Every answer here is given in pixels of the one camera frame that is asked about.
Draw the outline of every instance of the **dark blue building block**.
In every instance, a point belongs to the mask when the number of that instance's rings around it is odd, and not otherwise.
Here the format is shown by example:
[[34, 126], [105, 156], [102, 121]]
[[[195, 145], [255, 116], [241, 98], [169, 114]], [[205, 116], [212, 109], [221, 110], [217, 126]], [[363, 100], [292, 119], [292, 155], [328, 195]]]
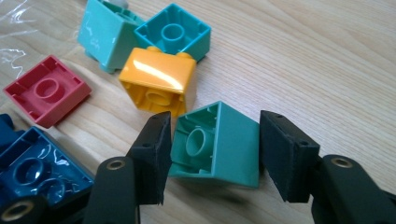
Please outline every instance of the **dark blue building block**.
[[92, 183], [93, 178], [36, 127], [0, 154], [0, 205], [27, 195], [43, 195], [54, 205]]
[[8, 114], [0, 115], [0, 153], [17, 140], [24, 131], [14, 132], [14, 123]]

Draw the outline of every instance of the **wood grain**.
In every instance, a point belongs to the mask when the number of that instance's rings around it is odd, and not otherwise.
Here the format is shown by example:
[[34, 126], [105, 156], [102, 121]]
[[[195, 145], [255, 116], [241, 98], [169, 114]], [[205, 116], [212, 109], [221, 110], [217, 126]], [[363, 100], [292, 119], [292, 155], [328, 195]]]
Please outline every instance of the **wood grain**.
[[[198, 63], [194, 108], [223, 101], [259, 121], [285, 115], [321, 144], [320, 155], [359, 162], [396, 193], [396, 4], [394, 1], [175, 1], [212, 27]], [[144, 20], [170, 1], [129, 1]], [[54, 54], [93, 88], [48, 132], [95, 172], [124, 155], [149, 112], [76, 40], [86, 1], [0, 0], [0, 87]], [[0, 94], [18, 129], [33, 123]], [[283, 203], [268, 174], [259, 189], [168, 179], [164, 206], [142, 207], [143, 223], [313, 223], [310, 204]]]

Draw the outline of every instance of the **red building block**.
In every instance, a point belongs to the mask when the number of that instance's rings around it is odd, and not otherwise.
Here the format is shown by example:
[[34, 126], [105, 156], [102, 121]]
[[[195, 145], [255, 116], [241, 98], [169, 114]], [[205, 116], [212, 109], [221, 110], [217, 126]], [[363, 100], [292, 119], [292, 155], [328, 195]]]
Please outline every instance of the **red building block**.
[[50, 55], [3, 91], [32, 121], [49, 128], [84, 100], [91, 88]]

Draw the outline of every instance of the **teal building block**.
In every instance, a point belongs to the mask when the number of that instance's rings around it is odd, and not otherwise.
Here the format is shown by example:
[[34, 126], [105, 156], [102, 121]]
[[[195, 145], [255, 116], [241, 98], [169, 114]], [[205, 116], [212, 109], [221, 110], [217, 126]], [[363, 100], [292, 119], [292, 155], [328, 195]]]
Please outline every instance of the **teal building block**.
[[177, 119], [169, 176], [259, 186], [259, 123], [223, 102]]
[[122, 69], [137, 47], [134, 29], [143, 20], [132, 11], [103, 0], [88, 0], [78, 33], [78, 43], [87, 56], [99, 62], [102, 70]]
[[169, 5], [134, 32], [142, 49], [155, 46], [168, 54], [186, 52], [197, 62], [210, 48], [210, 26], [176, 4]]

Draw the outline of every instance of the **screw hole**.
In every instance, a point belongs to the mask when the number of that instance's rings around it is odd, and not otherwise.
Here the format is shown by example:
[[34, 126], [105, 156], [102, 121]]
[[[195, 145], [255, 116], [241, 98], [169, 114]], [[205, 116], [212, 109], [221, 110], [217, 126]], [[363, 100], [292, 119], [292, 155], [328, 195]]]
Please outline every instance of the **screw hole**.
[[342, 168], [351, 168], [353, 166], [350, 161], [347, 161], [343, 158], [333, 158], [332, 163]]
[[34, 208], [35, 204], [31, 201], [22, 201], [12, 204], [1, 216], [5, 222], [18, 220], [24, 217]]
[[125, 166], [125, 161], [111, 161], [107, 164], [106, 168], [108, 170], [118, 170]]

